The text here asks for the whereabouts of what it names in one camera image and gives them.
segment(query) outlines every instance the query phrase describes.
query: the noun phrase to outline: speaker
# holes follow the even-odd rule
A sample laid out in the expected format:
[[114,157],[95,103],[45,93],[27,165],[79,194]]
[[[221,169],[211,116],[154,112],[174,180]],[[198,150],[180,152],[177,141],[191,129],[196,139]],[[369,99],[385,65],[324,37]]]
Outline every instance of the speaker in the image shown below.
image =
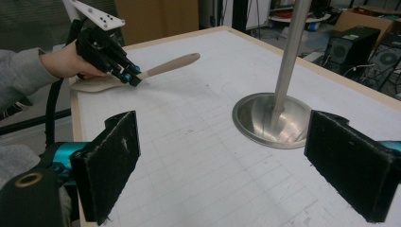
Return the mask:
[[321,66],[350,78],[350,69],[365,64],[380,29],[355,26],[330,36]]
[[389,33],[369,59],[369,65],[372,66],[365,69],[358,82],[380,91],[400,61],[401,36]]

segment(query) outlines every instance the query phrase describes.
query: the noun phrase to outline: wall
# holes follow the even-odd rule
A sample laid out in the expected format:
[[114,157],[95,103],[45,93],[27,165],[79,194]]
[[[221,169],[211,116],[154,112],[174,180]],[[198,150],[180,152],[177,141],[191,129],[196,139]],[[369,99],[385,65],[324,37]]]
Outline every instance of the wall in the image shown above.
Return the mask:
[[125,45],[199,29],[198,0],[114,0]]
[[[113,0],[81,0],[115,15]],[[21,51],[32,47],[51,51],[64,44],[70,20],[61,0],[1,0],[0,48]]]
[[[200,22],[205,27],[210,27],[209,19],[213,15],[217,18],[218,0],[199,0]],[[232,26],[233,0],[222,0],[224,26]],[[270,0],[249,0],[250,10],[247,29],[264,25],[269,16]]]

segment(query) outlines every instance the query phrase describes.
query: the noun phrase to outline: human hand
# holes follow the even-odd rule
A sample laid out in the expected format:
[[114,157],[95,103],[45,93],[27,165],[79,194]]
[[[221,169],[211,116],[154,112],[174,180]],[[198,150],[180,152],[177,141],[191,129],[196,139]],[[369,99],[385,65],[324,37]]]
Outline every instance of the human hand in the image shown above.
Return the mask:
[[53,53],[39,56],[44,68],[56,78],[71,78],[81,74],[85,79],[104,77],[107,74],[96,69],[92,64],[77,54],[76,42]]

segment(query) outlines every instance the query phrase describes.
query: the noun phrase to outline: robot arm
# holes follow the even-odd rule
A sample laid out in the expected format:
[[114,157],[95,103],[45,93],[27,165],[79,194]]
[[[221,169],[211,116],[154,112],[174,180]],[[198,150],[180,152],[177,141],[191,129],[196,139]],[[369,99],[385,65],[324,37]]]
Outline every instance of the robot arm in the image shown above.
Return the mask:
[[112,74],[122,83],[136,86],[141,79],[140,68],[127,58],[127,53],[111,37],[116,28],[125,24],[124,20],[113,17],[80,1],[70,0],[72,6],[96,24],[80,30],[82,23],[75,20],[77,28],[77,53],[97,69]]

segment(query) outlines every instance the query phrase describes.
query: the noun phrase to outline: white table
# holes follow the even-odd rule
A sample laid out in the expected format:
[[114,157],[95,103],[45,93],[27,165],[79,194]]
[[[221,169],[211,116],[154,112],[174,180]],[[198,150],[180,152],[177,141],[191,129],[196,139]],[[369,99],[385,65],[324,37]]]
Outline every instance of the white table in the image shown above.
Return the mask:
[[[142,156],[106,226],[401,226],[397,191],[385,223],[367,223],[304,157],[256,144],[232,120],[244,96],[274,92],[282,51],[228,27],[128,46],[142,70],[189,53],[185,68],[96,94],[72,92],[76,141],[137,112]],[[339,114],[375,140],[399,140],[399,101],[297,60],[288,95]],[[82,223],[82,226],[93,225]]]

